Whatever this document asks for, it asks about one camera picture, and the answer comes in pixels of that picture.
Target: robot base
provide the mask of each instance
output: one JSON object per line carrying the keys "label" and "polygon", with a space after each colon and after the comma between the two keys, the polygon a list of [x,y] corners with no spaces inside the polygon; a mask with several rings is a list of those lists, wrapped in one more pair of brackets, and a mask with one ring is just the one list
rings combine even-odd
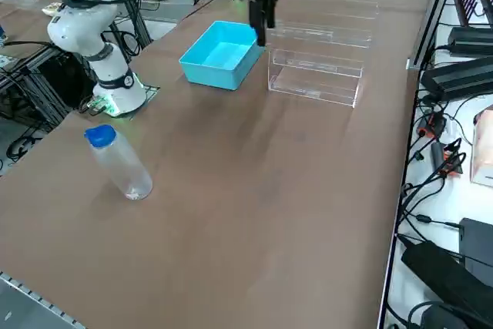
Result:
{"label": "robot base", "polygon": [[146,102],[147,95],[144,85],[135,73],[133,78],[134,83],[130,89],[104,89],[97,84],[92,91],[94,96],[89,105],[96,111],[104,109],[103,112],[111,117],[135,111]]}

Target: table surface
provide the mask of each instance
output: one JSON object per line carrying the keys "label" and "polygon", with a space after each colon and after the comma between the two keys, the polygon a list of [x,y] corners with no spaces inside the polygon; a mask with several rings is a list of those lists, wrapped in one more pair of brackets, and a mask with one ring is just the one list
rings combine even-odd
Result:
{"label": "table surface", "polygon": [[236,92],[189,84],[178,58],[247,5],[183,20],[132,61],[158,96],[108,119],[148,167],[149,197],[118,193],[83,138],[94,123],[70,114],[0,182],[2,269],[87,327],[374,327],[427,0],[370,1],[354,109],[268,92],[267,54]]}

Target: clear acrylic box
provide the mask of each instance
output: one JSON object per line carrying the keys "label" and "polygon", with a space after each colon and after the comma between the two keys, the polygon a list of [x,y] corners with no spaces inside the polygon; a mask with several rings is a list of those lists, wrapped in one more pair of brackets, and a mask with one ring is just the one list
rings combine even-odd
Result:
{"label": "clear acrylic box", "polygon": [[377,4],[338,0],[289,4],[277,7],[276,28],[268,30],[269,90],[355,107],[373,42]]}
{"label": "clear acrylic box", "polygon": [[269,51],[269,90],[354,107],[363,62],[291,52]]}

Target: wire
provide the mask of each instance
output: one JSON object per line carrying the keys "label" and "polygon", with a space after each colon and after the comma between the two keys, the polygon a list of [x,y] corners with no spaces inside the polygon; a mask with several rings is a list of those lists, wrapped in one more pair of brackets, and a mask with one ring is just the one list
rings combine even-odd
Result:
{"label": "wire", "polygon": [[404,219],[407,221],[407,223],[409,224],[409,226],[411,227],[412,230],[414,230],[414,232],[424,241],[428,241],[427,237],[425,237],[418,229],[417,227],[411,222],[411,220],[409,219],[409,216],[408,216],[408,213],[406,213],[406,211],[404,211]]}
{"label": "wire", "polygon": [[491,24],[489,23],[470,23],[468,26],[452,25],[451,23],[445,23],[445,22],[439,22],[438,24],[443,26],[449,26],[449,27],[471,27],[471,28],[474,28],[474,26],[491,26]]}
{"label": "wire", "polygon": [[412,213],[407,213],[407,214],[408,214],[408,216],[414,217],[416,219],[416,221],[418,221],[420,223],[437,223],[440,225],[445,225],[447,227],[453,227],[455,229],[462,229],[463,228],[463,226],[458,224],[458,223],[451,223],[449,221],[436,221],[427,215],[423,215],[423,214],[414,215]]}
{"label": "wire", "polygon": [[199,10],[201,10],[202,8],[208,6],[210,3],[212,3],[214,0],[209,0],[207,3],[204,3],[203,5],[201,5],[199,8],[195,9],[192,13],[189,13],[186,17],[184,17],[183,19],[186,19],[186,18],[189,18],[191,15],[194,15],[196,14]]}
{"label": "wire", "polygon": [[49,48],[57,49],[61,52],[66,52],[65,50],[61,49],[60,47],[53,44],[52,42],[36,42],[36,41],[31,41],[31,40],[16,40],[16,41],[12,41],[12,42],[4,42],[3,46],[25,45],[25,44],[43,45],[43,46],[48,46]]}
{"label": "wire", "polygon": [[[106,33],[112,33],[112,34],[114,34],[115,32],[113,32],[113,31],[103,31],[102,33],[103,34],[106,34]],[[122,36],[121,40],[122,40],[122,47],[123,47],[124,51],[128,55],[130,55],[132,57],[137,57],[139,55],[139,53],[142,51],[142,46],[140,45],[140,42],[137,39],[137,37],[134,34],[132,34],[131,32],[128,32],[128,31],[118,30],[117,33],[119,33]],[[125,36],[131,36],[135,40],[136,47],[134,49],[132,49],[129,46],[129,43],[125,40]]]}
{"label": "wire", "polygon": [[464,127],[462,127],[462,124],[459,122],[458,119],[454,118],[453,116],[450,116],[448,113],[444,113],[444,116],[447,116],[448,118],[450,118],[452,121],[455,121],[458,126],[459,126],[459,129],[461,129],[461,133],[462,133],[462,139],[464,139],[464,141],[469,144],[470,146],[472,146],[472,143],[468,140],[468,138],[466,137],[465,135],[465,132],[464,132]]}
{"label": "wire", "polygon": [[420,183],[420,184],[418,184],[418,185],[413,185],[413,184],[411,184],[411,183],[407,183],[407,184],[404,184],[404,185],[403,185],[403,190],[405,190],[406,192],[408,192],[409,190],[416,189],[416,188],[418,188],[419,186],[424,186],[424,185],[428,185],[428,184],[434,183],[435,181],[437,181],[437,180],[439,180],[439,179],[443,179],[443,176],[437,176],[437,177],[435,177],[434,179],[431,179],[431,180],[429,180],[429,181],[425,181],[425,182]]}
{"label": "wire", "polygon": [[441,178],[443,181],[441,182],[441,185],[440,187],[438,188],[438,190],[435,190],[433,193],[429,193],[427,194],[426,196],[424,196],[423,198],[419,199],[419,201],[417,201],[410,210],[406,210],[406,212],[408,213],[412,213],[414,211],[414,209],[416,209],[417,206],[419,206],[420,203],[423,203],[425,200],[427,200],[428,198],[431,198],[432,196],[436,196],[437,194],[439,194],[445,187],[445,179],[442,177]]}
{"label": "wire", "polygon": [[431,138],[430,140],[428,140],[426,142],[426,144],[424,144],[420,149],[418,149],[416,152],[414,152],[414,154],[412,155],[412,157],[407,160],[407,165],[409,163],[411,163],[413,159],[419,159],[419,158],[421,158],[422,157],[421,152],[423,152],[423,150],[425,150],[427,147],[429,147],[436,139],[437,138],[434,136],[433,138]]}
{"label": "wire", "polygon": [[447,166],[450,163],[453,163],[453,161],[455,161],[457,159],[460,159],[459,163],[456,163],[455,166],[449,171],[453,171],[455,168],[460,166],[465,161],[465,153],[459,153],[459,154],[453,153],[453,154],[451,154],[444,162],[441,163],[440,166],[438,166],[433,171],[433,173],[431,173],[431,175],[422,183],[422,185],[420,185],[410,196],[408,196],[406,198],[406,200],[404,202],[402,202],[402,197],[401,197],[397,215],[404,214],[404,211],[407,209],[407,206],[409,206],[409,204],[416,197],[416,195],[419,193],[419,191],[421,189],[423,189],[424,186],[427,185],[427,182],[434,179],[438,174],[441,173],[441,171],[445,168],[445,166]]}
{"label": "wire", "polygon": [[416,138],[416,140],[409,146],[409,149],[413,149],[413,147],[418,144],[419,140],[422,138],[423,136],[418,136]]}
{"label": "wire", "polygon": [[400,317],[397,312],[394,311],[394,309],[390,306],[390,304],[388,302],[385,302],[385,307],[388,309],[388,311],[392,314],[393,317],[395,317],[397,319],[397,321],[399,321],[401,324],[403,324],[404,326],[407,326],[407,321],[405,319],[403,319],[402,317]]}
{"label": "wire", "polygon": [[454,313],[454,311],[457,311],[457,313],[459,313],[461,315],[464,315],[464,316],[467,316],[470,319],[472,319],[474,321],[477,321],[478,323],[481,323],[482,325],[493,329],[493,323],[491,321],[486,321],[482,317],[479,317],[478,315],[473,314],[470,311],[464,310],[464,309],[462,309],[460,307],[457,307],[457,306],[454,306],[452,304],[446,304],[444,302],[440,302],[438,300],[429,300],[427,302],[422,302],[422,303],[417,304],[416,306],[414,306],[411,309],[411,311],[409,311],[409,315],[407,316],[407,329],[411,329],[412,328],[412,326],[410,325],[410,323],[412,323],[412,318],[414,316],[414,313],[417,310],[419,310],[420,308],[426,307],[426,306],[438,306],[438,307],[441,307],[441,308],[443,308],[443,309],[445,309],[447,311],[450,311],[454,316],[457,316]]}
{"label": "wire", "polygon": [[462,102],[460,104],[460,106],[457,108],[457,110],[455,111],[454,115],[452,116],[452,119],[455,119],[455,117],[457,117],[457,114],[459,113],[459,110],[464,106],[465,103],[473,100],[474,98],[478,98],[479,96],[483,96],[484,93],[481,93],[481,94],[474,94],[473,96],[470,96],[469,98],[467,98],[464,102]]}

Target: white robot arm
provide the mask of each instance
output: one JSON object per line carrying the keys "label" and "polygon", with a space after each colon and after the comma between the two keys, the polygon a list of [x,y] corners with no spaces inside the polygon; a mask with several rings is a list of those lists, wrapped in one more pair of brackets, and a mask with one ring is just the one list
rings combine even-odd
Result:
{"label": "white robot arm", "polygon": [[86,1],[90,2],[63,0],[65,6],[48,25],[49,37],[61,49],[79,53],[89,62],[98,77],[94,96],[104,101],[109,115],[132,112],[146,101],[146,90],[119,47],[101,38],[116,17],[117,5],[97,4],[112,0]]}

